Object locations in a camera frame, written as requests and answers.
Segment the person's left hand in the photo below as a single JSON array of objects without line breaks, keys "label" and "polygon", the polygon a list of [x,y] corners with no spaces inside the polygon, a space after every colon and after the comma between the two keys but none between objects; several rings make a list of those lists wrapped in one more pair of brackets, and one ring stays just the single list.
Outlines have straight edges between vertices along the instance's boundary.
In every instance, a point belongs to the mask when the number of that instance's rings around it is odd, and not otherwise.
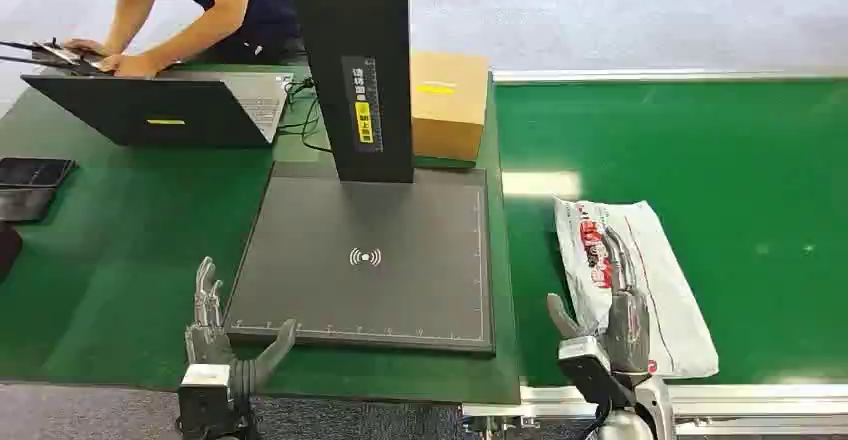
[{"label": "person's left hand", "polygon": [[104,73],[115,77],[154,78],[163,66],[147,55],[110,55],[95,66]]}]

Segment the person's right hand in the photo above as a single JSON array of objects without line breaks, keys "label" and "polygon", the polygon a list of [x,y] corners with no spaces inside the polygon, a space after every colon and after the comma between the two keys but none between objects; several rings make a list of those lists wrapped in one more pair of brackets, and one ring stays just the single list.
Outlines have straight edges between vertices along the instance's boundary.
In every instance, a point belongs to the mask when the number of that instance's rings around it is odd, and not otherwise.
[{"label": "person's right hand", "polygon": [[97,55],[100,57],[108,57],[120,53],[120,51],[115,51],[108,45],[101,44],[94,40],[82,38],[72,38],[66,40],[62,43],[62,47],[73,51],[85,52],[86,54]]}]

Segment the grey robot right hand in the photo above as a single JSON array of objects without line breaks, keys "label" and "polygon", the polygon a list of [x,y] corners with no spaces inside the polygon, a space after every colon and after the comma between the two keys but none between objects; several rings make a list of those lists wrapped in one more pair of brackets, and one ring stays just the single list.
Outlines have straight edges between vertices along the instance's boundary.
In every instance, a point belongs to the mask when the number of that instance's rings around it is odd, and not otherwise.
[{"label": "grey robot right hand", "polygon": [[581,327],[565,312],[561,297],[546,297],[548,314],[568,345],[576,345],[589,353],[597,353],[607,370],[630,376],[649,373],[650,316],[645,296],[636,285],[633,260],[621,236],[606,227],[601,238],[612,268],[611,305],[608,326],[598,335],[589,327]]}]

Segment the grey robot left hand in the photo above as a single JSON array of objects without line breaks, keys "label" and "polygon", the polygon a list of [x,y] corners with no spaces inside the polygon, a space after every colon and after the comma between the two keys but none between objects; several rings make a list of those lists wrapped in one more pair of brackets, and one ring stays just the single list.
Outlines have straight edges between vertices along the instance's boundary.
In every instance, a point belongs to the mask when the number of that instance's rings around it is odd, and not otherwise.
[{"label": "grey robot left hand", "polygon": [[195,275],[193,321],[185,330],[188,362],[191,364],[226,365],[229,387],[236,398],[248,398],[264,386],[292,349],[296,338],[296,321],[288,319],[277,330],[274,342],[256,358],[242,360],[231,346],[223,324],[216,265],[209,256],[203,258]]}]

